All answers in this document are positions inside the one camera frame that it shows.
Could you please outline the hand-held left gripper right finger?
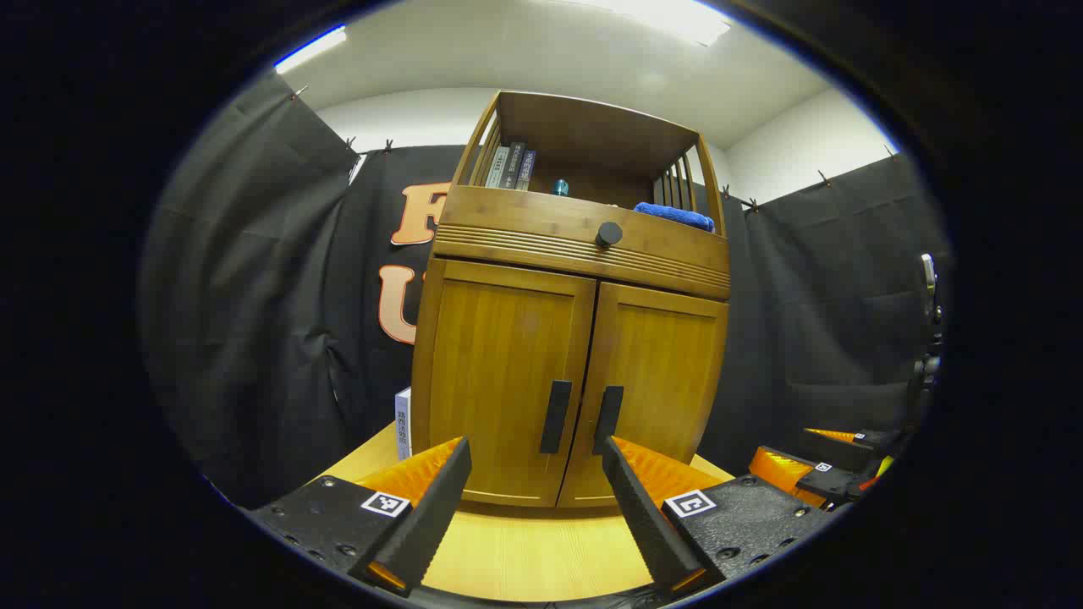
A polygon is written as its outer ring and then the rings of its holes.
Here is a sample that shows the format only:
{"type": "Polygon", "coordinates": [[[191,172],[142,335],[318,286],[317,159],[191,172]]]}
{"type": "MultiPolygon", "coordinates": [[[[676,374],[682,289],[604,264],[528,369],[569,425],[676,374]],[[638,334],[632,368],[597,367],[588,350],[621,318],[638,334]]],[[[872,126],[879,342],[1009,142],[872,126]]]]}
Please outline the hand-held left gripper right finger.
{"type": "Polygon", "coordinates": [[[655,589],[687,597],[775,563],[834,523],[755,475],[719,479],[618,436],[601,467],[655,589]]]}

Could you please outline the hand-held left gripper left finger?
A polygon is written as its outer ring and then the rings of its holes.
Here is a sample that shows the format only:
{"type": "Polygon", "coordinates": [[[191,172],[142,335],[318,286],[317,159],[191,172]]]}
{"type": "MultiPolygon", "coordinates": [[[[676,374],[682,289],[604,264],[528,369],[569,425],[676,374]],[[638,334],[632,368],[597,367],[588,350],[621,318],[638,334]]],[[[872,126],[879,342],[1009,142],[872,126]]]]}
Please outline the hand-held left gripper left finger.
{"type": "Polygon", "coordinates": [[[464,436],[357,480],[319,475],[250,516],[314,563],[407,597],[421,585],[472,468],[464,436]]]}

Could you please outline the wooden shoe cabinet door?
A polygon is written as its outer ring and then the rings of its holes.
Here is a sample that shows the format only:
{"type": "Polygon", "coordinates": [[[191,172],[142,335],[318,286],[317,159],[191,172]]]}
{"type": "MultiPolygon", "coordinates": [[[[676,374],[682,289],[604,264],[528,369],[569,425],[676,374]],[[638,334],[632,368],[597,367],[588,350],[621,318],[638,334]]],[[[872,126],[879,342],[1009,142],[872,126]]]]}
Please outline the wooden shoe cabinet door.
{"type": "Polygon", "coordinates": [[[556,505],[597,285],[523,267],[430,263],[415,349],[413,441],[468,441],[465,498],[556,505]]]}
{"type": "Polygon", "coordinates": [[[723,301],[600,284],[561,508],[614,505],[600,454],[608,436],[692,462],[714,409],[727,326],[723,301]]]}

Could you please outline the wooden double-door shoe cabinet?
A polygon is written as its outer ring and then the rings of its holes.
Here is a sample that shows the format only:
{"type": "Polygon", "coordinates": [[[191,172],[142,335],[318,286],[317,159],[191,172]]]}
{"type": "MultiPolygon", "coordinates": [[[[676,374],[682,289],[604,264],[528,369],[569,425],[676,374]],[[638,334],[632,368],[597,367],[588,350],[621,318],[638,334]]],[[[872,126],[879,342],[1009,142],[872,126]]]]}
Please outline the wooden double-door shoe cabinet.
{"type": "Polygon", "coordinates": [[[599,101],[499,91],[431,239],[413,446],[467,440],[469,502],[606,508],[609,436],[684,463],[697,454],[730,291],[699,132],[599,101]]]}

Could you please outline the lilac and white book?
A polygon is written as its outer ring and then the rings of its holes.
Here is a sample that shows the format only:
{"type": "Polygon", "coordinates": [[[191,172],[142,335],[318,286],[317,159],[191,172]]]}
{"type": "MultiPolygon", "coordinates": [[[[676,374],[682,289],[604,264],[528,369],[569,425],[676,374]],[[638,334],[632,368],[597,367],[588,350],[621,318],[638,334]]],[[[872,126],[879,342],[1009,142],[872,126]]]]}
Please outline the lilac and white book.
{"type": "Polygon", "coordinates": [[[412,388],[406,387],[394,397],[396,458],[407,459],[412,450],[412,388]]]}

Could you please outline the blue folded towel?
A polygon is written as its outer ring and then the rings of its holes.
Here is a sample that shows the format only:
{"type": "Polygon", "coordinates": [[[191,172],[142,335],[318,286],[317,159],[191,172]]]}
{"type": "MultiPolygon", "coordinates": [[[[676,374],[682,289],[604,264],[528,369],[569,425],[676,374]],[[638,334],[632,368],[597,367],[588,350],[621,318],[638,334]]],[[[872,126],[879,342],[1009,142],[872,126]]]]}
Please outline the blue folded towel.
{"type": "Polygon", "coordinates": [[[634,211],[653,216],[655,218],[667,219],[682,225],[697,228],[697,230],[707,231],[708,233],[714,233],[716,226],[714,219],[708,216],[696,211],[684,211],[684,209],[679,209],[673,206],[638,203],[635,205],[634,211]]]}

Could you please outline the black backdrop cloth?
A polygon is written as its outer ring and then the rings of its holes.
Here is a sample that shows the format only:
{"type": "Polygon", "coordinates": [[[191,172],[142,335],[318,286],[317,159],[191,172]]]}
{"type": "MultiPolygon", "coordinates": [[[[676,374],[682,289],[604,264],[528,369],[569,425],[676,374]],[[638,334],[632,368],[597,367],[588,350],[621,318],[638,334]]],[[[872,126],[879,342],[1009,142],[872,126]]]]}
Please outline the black backdrop cloth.
{"type": "MultiPolygon", "coordinates": [[[[179,164],[151,221],[140,336],[166,420],[232,502],[262,508],[392,424],[470,137],[360,156],[268,74],[179,164]]],[[[870,163],[758,211],[720,196],[731,296],[696,455],[742,475],[757,448],[797,453],[804,428],[898,431],[919,254],[943,307],[958,270],[910,164],[870,163]]]]}

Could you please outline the wooden drawer with black knob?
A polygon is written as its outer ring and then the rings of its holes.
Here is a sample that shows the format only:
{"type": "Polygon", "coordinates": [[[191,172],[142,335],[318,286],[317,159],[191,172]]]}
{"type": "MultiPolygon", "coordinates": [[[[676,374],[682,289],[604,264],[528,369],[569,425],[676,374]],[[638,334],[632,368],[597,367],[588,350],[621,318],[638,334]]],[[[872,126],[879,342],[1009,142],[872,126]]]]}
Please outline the wooden drawer with black knob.
{"type": "Polygon", "coordinates": [[[431,252],[707,299],[731,296],[723,236],[619,207],[524,190],[452,186],[431,252]]]}

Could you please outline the wide ceiling light panel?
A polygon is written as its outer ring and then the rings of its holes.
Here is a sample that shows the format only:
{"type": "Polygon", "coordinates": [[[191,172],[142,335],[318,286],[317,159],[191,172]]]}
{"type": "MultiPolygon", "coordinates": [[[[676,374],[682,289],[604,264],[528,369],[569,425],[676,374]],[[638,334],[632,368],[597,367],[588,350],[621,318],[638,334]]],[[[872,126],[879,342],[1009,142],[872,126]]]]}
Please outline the wide ceiling light panel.
{"type": "Polygon", "coordinates": [[[622,15],[627,20],[710,47],[732,28],[728,16],[699,0],[570,0],[622,15]]]}

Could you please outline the long ceiling light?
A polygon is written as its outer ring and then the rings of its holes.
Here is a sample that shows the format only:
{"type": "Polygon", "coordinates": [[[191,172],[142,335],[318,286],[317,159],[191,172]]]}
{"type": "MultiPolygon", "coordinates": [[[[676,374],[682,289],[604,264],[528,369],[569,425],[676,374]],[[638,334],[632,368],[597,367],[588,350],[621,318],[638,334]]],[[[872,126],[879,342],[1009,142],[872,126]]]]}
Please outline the long ceiling light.
{"type": "Polygon", "coordinates": [[[276,74],[286,74],[287,72],[297,69],[297,67],[305,64],[311,59],[319,57],[321,54],[332,50],[334,47],[343,46],[347,40],[345,25],[332,27],[331,30],[321,33],[317,38],[310,40],[305,46],[297,47],[286,57],[278,59],[274,64],[274,70],[276,74]]]}

